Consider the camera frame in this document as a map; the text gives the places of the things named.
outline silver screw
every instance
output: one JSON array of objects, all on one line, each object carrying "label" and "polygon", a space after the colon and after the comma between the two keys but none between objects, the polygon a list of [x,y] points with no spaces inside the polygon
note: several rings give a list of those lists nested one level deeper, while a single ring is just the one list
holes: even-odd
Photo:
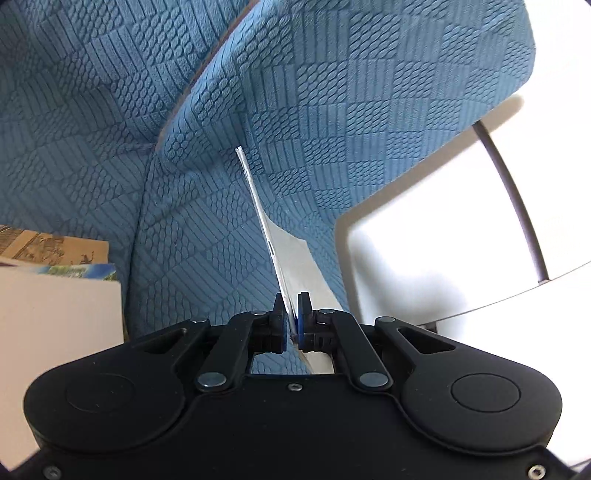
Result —
[{"label": "silver screw", "polygon": [[47,478],[47,480],[60,480],[61,470],[55,465],[46,466],[43,469],[43,476]]},{"label": "silver screw", "polygon": [[543,465],[534,465],[527,472],[530,480],[542,480],[546,476],[546,468]]},{"label": "silver screw", "polygon": [[205,372],[197,379],[199,384],[205,388],[221,387],[226,383],[226,380],[228,380],[226,376],[220,372]]},{"label": "silver screw", "polygon": [[379,372],[367,372],[359,377],[362,385],[370,388],[383,387],[388,383],[388,377]]}]

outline blue textured fabric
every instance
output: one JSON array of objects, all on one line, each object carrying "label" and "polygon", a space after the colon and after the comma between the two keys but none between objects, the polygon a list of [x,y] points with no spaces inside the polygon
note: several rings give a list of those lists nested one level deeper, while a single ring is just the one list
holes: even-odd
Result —
[{"label": "blue textured fabric", "polygon": [[[345,306],[336,218],[533,61],[522,0],[9,0],[0,223],[109,241],[132,337],[269,309],[242,145],[267,214]],[[306,371],[293,346],[254,370]]]}]

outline white surface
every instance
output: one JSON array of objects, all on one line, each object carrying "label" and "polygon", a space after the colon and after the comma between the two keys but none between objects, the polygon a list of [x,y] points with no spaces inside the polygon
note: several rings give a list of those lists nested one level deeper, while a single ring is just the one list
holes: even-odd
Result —
[{"label": "white surface", "polygon": [[365,217],[337,229],[349,306],[361,322],[389,315],[422,324],[537,285],[515,211],[472,129],[377,196],[385,201],[371,198],[339,222]]},{"label": "white surface", "polygon": [[439,334],[539,370],[560,390],[548,448],[568,465],[591,458],[591,264],[511,299],[437,324]]},{"label": "white surface", "polygon": [[536,43],[534,71],[517,92],[523,107],[491,137],[554,278],[591,260],[591,7],[584,0],[525,3]]},{"label": "white surface", "polygon": [[23,396],[43,372],[123,342],[121,284],[0,267],[0,462],[38,447]]}]

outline blue fabric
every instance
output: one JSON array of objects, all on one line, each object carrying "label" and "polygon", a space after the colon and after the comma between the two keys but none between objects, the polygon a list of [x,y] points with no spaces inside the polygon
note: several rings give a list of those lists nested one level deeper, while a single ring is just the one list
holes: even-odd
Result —
[{"label": "blue fabric", "polygon": [[[336,218],[533,61],[521,0],[9,0],[0,223],[109,241],[132,337],[269,309],[242,145],[267,214],[345,306]],[[292,346],[254,369],[305,371]]]}]

